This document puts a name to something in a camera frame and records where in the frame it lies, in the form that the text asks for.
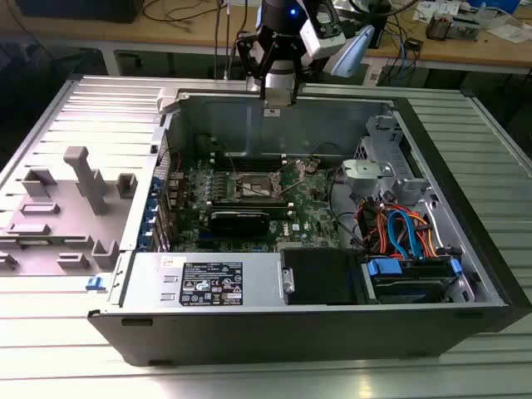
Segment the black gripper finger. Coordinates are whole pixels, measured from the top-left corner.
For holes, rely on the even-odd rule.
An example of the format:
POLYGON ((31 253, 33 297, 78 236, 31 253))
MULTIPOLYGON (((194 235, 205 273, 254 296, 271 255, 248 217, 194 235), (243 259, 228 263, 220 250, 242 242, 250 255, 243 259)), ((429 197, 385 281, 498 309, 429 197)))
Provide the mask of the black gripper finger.
POLYGON ((247 77, 253 78, 254 85, 259 88, 259 99, 264 101, 266 97, 265 75, 262 73, 261 61, 256 59, 256 50, 262 49, 258 36, 252 32, 240 32, 235 44, 247 77))
POLYGON ((305 46, 300 39, 290 39, 287 44, 288 59, 292 62, 291 81, 288 85, 289 105, 294 105, 300 83, 304 79, 302 57, 306 53, 305 46))

